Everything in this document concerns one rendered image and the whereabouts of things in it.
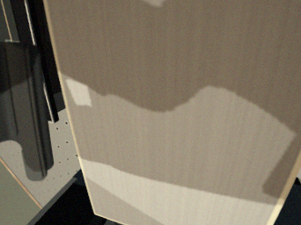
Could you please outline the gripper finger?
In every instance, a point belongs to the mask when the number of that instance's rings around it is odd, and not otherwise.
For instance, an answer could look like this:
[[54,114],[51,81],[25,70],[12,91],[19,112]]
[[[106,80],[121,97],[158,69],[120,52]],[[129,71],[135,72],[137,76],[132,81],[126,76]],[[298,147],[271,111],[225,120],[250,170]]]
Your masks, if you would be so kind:
[[42,181],[54,165],[40,49],[0,41],[0,142],[21,148],[26,177]]

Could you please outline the tan plate with square wells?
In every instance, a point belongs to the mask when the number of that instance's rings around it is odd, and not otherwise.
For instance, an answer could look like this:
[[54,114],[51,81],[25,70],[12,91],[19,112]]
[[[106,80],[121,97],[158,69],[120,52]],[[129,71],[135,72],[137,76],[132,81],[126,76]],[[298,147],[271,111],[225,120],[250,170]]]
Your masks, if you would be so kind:
[[[65,92],[64,92],[64,88],[63,88],[61,71],[60,71],[60,68],[59,68],[59,63],[58,63],[57,54],[56,54],[56,50],[55,50],[54,37],[53,37],[51,23],[50,23],[50,18],[49,18],[49,14],[48,14],[47,0],[43,0],[43,3],[44,3],[44,7],[45,7],[47,22],[48,22],[48,30],[49,30],[49,34],[50,34],[50,39],[51,39],[51,43],[52,43],[52,47],[53,47],[53,51],[54,51],[55,63],[56,63],[57,71],[58,71],[58,76],[59,76],[60,84],[61,84],[61,87],[62,87],[62,94],[63,94],[63,98],[64,98],[64,103],[65,103],[67,114],[68,114],[68,117],[69,117],[70,128],[71,128],[71,132],[72,132],[72,135],[73,135],[74,143],[76,145],[78,159],[79,159],[79,162],[80,162],[80,165],[81,165],[81,169],[82,169],[82,172],[83,172],[83,175],[84,175],[84,169],[83,169],[83,165],[82,165],[81,158],[80,158],[80,155],[79,155],[79,151],[78,151],[78,147],[77,147],[77,141],[76,141],[76,137],[75,137],[75,134],[74,134],[73,126],[72,126],[72,123],[71,123],[69,107],[68,107],[68,104],[67,104],[67,100],[66,100],[66,96],[65,96]],[[292,172],[290,174],[290,177],[289,177],[289,179],[288,179],[288,181],[286,183],[286,186],[283,189],[281,197],[278,200],[278,202],[277,202],[277,204],[275,206],[275,209],[274,209],[274,211],[273,211],[273,213],[272,213],[272,215],[271,215],[271,217],[270,217],[267,225],[273,225],[274,224],[277,216],[279,215],[279,213],[280,213],[280,211],[281,211],[281,209],[283,207],[284,201],[286,200],[286,198],[287,198],[287,196],[288,196],[288,194],[290,192],[290,189],[291,189],[291,187],[294,184],[294,181],[295,181],[295,179],[297,177],[297,174],[299,173],[300,168],[301,168],[301,151],[300,151],[300,153],[298,155],[297,161],[296,161],[296,163],[295,163],[295,165],[293,167],[293,170],[292,170]],[[87,191],[88,191],[88,194],[89,194],[89,197],[90,197],[90,201],[92,203],[92,199],[91,199],[91,195],[90,195],[90,192],[89,192],[89,189],[88,189],[88,185],[87,185],[87,182],[86,182],[85,175],[84,175],[84,181],[85,181],[86,188],[87,188]],[[101,216],[103,218],[106,218],[105,216],[102,216],[102,215],[99,215],[99,214],[96,214],[96,215]],[[112,219],[109,219],[109,218],[106,218],[106,219],[111,220],[111,221],[115,221],[115,220],[112,220]]]

